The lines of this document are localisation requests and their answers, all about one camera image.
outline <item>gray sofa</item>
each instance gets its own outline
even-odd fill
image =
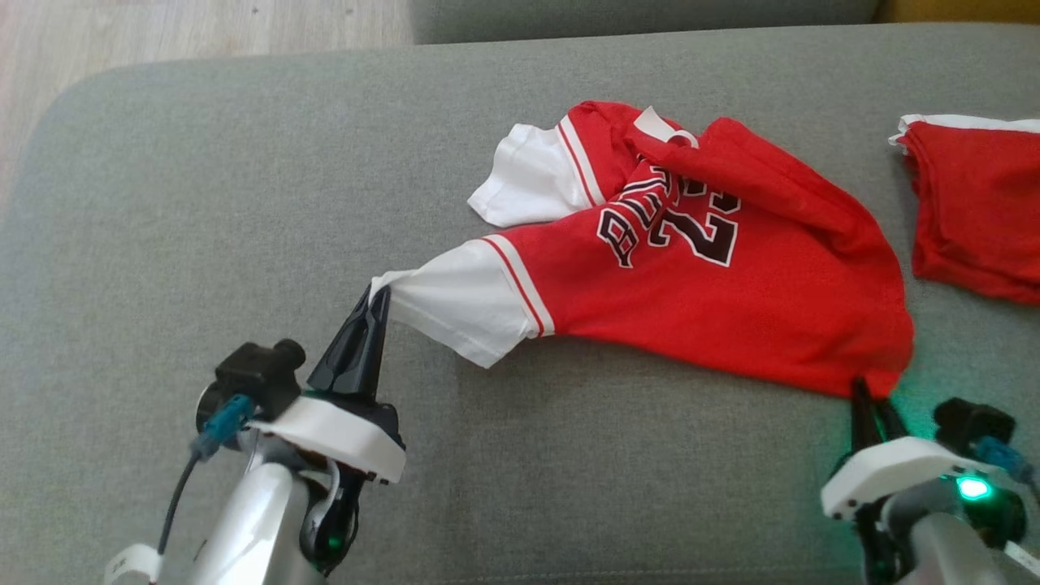
[[[123,546],[154,544],[216,363],[288,336],[309,372],[370,277],[491,231],[465,200],[512,124],[592,98],[694,132],[734,117],[859,198],[904,266],[916,354],[894,400],[911,430],[930,436],[931,409],[960,396],[1013,411],[1040,455],[1040,311],[912,278],[915,200],[885,142],[908,112],[1036,117],[1038,55],[1033,27],[867,25],[178,62],[76,85],[0,225],[3,582],[97,582]],[[399,326],[381,396],[408,467],[366,489],[334,583],[857,581],[855,538],[818,501],[849,440],[841,400],[566,338],[484,371]],[[197,469],[167,582],[242,465]]]
[[[878,0],[410,0],[417,43],[865,24]]]

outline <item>red stripe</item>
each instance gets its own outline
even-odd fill
[[[584,172],[581,170],[581,163],[578,162],[578,157],[574,155],[574,149],[571,148],[571,142],[567,139],[567,132],[564,132],[564,129],[560,126],[556,126],[556,129],[560,130],[560,135],[564,137],[564,144],[567,145],[567,150],[571,153],[571,160],[574,161],[574,167],[578,170],[578,177],[581,178],[581,186],[586,189],[586,198],[589,199],[589,204],[595,207],[596,202],[592,198],[592,192],[589,190],[589,182],[586,181]]]
[[[513,270],[513,264],[510,263],[510,259],[505,257],[505,253],[502,252],[502,249],[499,248],[497,244],[487,237],[482,237],[480,239],[490,244],[491,247],[495,249],[495,252],[498,252],[498,255],[501,256],[502,261],[505,262],[505,268],[509,269],[510,276],[513,277],[513,282],[517,283],[517,289],[520,290],[520,296],[523,297],[523,302],[527,303],[527,308],[530,309],[530,314],[535,315],[535,321],[538,323],[538,336],[541,337],[545,333],[545,325],[542,324],[542,320],[538,316],[538,311],[535,310],[535,305],[530,304],[530,299],[527,298],[527,294],[523,291],[523,285],[520,284],[520,279],[517,278],[517,273]]]

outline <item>red jersey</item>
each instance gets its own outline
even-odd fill
[[[392,314],[483,365],[566,334],[836,396],[864,376],[886,396],[909,362],[874,219],[733,120],[694,136],[584,102],[551,130],[514,127],[469,203],[517,227],[373,290],[392,283]]]

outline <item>folded red shirt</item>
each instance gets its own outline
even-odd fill
[[[1040,305],[1040,120],[904,116],[919,200],[913,272]]]

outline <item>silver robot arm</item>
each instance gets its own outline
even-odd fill
[[[326,583],[357,536],[364,484],[397,483],[405,467],[397,412],[375,401],[389,296],[384,288],[369,302],[365,290],[305,389],[294,371],[306,356],[291,340],[245,344],[217,366],[199,400],[200,435],[159,546],[129,546],[109,562],[104,583],[128,573],[159,581],[183,484],[219,447],[250,459],[188,585]]]
[[[958,415],[945,416],[952,409]],[[958,399],[940,406],[936,419],[943,444],[908,436],[887,401],[872,401],[861,381],[854,387],[853,453],[822,489],[821,504],[827,516],[855,527],[866,585],[1005,585],[991,549],[1021,551],[1015,542],[1028,518],[1010,487],[1016,482],[963,455],[987,441],[1005,444],[1014,421]]]

